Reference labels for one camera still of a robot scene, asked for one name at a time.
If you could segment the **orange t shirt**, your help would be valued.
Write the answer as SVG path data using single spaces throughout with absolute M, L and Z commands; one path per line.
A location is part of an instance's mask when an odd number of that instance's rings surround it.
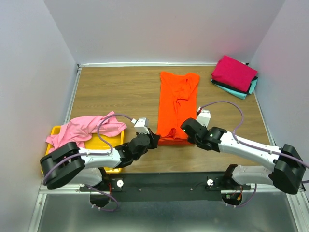
M 188 136 L 181 129 L 181 124 L 188 118 L 196 118 L 199 75 L 192 72 L 176 75 L 162 71 L 160 80 L 158 144 L 189 145 Z

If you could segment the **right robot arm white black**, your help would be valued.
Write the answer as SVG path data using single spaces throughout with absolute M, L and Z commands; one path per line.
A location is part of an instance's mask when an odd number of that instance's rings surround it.
M 257 163 L 257 166 L 248 167 L 231 165 L 222 177 L 225 188 L 266 184 L 287 194 L 298 193 L 306 166 L 292 145 L 260 144 L 219 127 L 208 129 L 193 118 L 183 122 L 181 129 L 188 135 L 188 141 L 201 149 L 234 154 Z

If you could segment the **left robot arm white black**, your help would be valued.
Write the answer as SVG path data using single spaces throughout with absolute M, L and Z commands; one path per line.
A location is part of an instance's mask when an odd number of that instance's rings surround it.
M 127 167 L 149 149 L 156 149 L 159 140 L 160 135 L 149 130 L 147 134 L 137 133 L 130 142 L 115 146 L 112 150 L 85 149 L 69 142 L 41 158 L 43 185 L 49 190 L 58 189 L 83 169 Z

